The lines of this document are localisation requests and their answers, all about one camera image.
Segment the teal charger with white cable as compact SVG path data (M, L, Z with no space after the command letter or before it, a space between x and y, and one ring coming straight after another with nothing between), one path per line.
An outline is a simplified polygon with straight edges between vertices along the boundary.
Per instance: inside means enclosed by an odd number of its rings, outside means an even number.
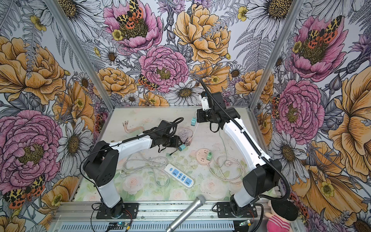
M191 126L196 126L196 123L197 123L197 119L196 118L192 118L192 120L191 120Z

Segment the light green USB charger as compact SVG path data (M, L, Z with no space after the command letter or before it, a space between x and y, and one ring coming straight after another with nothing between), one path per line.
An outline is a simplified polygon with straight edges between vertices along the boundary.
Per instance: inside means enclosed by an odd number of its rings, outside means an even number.
M212 153L211 153L211 152L208 152L208 154L207 154L207 156L206 156L206 159L207 159L208 161L210 161L210 160L212 159L212 157L213 157Z

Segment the teal charger with black cable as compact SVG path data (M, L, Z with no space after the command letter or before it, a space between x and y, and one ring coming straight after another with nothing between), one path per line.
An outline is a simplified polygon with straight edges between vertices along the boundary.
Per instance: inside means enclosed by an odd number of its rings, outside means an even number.
M178 147L178 150L179 151L183 151L183 150L185 150L186 149L186 145L184 145L184 144L182 144L182 145L180 145L179 147Z

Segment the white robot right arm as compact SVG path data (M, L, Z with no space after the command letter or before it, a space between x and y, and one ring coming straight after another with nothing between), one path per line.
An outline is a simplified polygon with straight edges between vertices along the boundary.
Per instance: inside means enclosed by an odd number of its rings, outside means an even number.
M282 164L273 161L256 141L251 137L241 116L235 108L227 108L221 93L200 95L202 108L197 110L198 123L215 123L235 143L247 164L247 175L243 178L243 187L231 196L230 205L235 214L252 206L260 198L281 202L288 199L289 194L282 197L271 197L265 192L278 186L279 180L286 181L281 173Z

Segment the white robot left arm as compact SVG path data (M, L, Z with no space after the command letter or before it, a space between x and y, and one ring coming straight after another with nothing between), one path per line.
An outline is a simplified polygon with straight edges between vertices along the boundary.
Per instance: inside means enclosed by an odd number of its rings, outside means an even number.
M83 162L82 169L93 181L107 208L115 209L122 202L113 181L119 161L139 151L155 147L158 147L159 151L162 148L180 147L183 142L176 135L176 129L183 120L183 117L172 122L162 120L157 127L145 130L143 133L121 142L97 142Z

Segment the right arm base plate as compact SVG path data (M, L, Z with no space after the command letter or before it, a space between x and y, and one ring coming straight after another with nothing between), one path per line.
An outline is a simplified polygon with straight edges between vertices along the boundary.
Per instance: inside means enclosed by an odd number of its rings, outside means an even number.
M254 206L239 207L232 202L217 202L213 210L219 218L256 218L258 216Z

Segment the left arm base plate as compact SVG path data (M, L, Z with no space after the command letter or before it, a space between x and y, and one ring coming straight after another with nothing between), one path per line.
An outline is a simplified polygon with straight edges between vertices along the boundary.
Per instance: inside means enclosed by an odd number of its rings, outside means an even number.
M136 219L139 205L139 203L119 202L113 208L109 208L102 203L98 209L96 219Z

